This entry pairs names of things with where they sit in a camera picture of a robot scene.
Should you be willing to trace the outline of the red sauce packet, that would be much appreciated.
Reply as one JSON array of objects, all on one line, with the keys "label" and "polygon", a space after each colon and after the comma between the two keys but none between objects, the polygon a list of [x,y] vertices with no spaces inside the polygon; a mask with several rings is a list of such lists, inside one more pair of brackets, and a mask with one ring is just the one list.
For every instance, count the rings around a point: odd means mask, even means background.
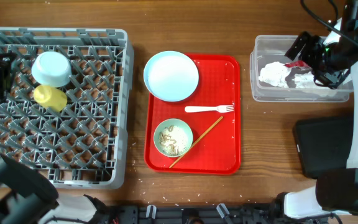
[{"label": "red sauce packet", "polygon": [[291,63],[286,63],[285,66],[287,68],[299,68],[299,69],[309,69],[310,68],[310,66],[302,60],[298,60],[296,62],[291,62]]}]

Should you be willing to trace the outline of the white napkin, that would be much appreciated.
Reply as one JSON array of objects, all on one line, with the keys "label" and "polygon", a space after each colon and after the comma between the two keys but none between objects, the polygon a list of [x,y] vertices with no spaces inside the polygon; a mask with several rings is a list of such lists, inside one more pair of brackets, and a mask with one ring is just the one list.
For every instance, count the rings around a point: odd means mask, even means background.
[{"label": "white napkin", "polygon": [[274,87],[288,88],[288,84],[285,79],[289,76],[290,72],[291,68],[286,67],[284,63],[269,63],[261,69],[259,81]]},{"label": "white napkin", "polygon": [[311,72],[304,74],[295,74],[293,79],[295,86],[297,88],[316,88],[317,86],[314,83],[314,75]]}]

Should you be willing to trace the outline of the small light blue bowl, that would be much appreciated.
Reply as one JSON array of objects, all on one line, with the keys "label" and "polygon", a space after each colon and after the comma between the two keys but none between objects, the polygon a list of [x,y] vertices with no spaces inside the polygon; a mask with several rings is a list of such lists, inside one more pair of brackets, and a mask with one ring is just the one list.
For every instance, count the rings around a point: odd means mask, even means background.
[{"label": "small light blue bowl", "polygon": [[44,52],[40,54],[31,68],[33,78],[42,85],[59,88],[70,82],[70,61],[61,53]]}]

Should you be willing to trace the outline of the yellow plastic cup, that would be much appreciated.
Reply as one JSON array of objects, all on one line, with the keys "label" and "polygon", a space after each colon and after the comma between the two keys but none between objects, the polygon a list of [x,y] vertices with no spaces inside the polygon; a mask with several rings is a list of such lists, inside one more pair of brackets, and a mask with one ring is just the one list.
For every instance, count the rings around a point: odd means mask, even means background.
[{"label": "yellow plastic cup", "polygon": [[34,90],[33,97],[39,105],[57,112],[63,110],[68,102],[67,96],[63,91],[50,85],[37,86]]}]

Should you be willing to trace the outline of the large light blue plate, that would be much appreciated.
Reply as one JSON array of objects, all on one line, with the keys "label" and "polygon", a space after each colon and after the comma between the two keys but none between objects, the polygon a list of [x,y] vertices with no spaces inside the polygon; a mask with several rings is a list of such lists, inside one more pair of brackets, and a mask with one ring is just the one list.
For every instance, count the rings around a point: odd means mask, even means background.
[{"label": "large light blue plate", "polygon": [[144,83],[156,98],[178,102],[197,89],[200,73],[194,61],[177,51],[163,51],[152,56],[144,67]]}]

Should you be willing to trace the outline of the green bowl with rice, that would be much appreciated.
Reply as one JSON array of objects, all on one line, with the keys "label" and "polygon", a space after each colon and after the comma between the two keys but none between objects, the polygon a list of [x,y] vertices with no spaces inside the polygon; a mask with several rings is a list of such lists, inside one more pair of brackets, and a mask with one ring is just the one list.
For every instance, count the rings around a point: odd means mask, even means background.
[{"label": "green bowl with rice", "polygon": [[155,128],[152,140],[162,155],[180,157],[190,150],[193,132],[189,125],[180,119],[166,119]]}]

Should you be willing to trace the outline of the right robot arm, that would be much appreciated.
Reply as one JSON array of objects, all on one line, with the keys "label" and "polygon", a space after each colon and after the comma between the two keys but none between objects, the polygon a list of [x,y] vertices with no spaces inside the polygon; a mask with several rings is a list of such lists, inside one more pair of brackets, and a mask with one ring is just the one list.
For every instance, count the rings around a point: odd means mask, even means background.
[{"label": "right robot arm", "polygon": [[299,58],[312,68],[318,86],[335,89],[346,77],[351,77],[354,89],[353,136],[346,168],[325,172],[315,186],[308,189],[279,194],[274,203],[278,207],[275,213],[293,222],[358,215],[358,1],[346,1],[338,29],[332,22],[317,16],[305,2],[300,4],[339,39],[328,44],[318,35],[302,32],[285,55],[290,60]]}]

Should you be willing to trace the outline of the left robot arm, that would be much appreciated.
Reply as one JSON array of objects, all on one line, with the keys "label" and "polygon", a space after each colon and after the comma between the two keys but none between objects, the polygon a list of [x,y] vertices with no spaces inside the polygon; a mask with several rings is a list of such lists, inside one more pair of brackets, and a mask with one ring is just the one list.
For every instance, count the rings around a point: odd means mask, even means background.
[{"label": "left robot arm", "polygon": [[[0,104],[14,80],[15,53],[0,54]],[[110,209],[83,195],[59,195],[35,170],[0,152],[0,223],[111,223]]]}]

